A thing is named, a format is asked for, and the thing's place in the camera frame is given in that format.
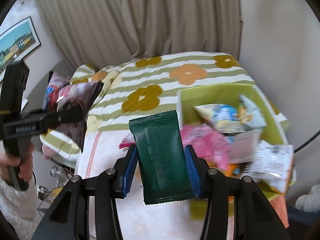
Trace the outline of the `person's left hand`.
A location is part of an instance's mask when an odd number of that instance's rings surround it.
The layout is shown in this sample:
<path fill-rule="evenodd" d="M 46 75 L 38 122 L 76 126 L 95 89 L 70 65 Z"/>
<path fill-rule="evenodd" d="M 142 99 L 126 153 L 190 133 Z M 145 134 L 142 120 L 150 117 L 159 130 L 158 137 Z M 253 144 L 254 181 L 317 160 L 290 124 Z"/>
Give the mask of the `person's left hand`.
<path fill-rule="evenodd" d="M 33 177 L 33 153 L 34 145 L 31 142 L 28 147 L 27 158 L 21 164 L 19 157 L 13 156 L 12 154 L 6 154 L 1 152 L 1 178 L 8 184 L 12 185 L 8 167 L 20 167 L 18 176 L 20 179 L 28 183 Z"/>

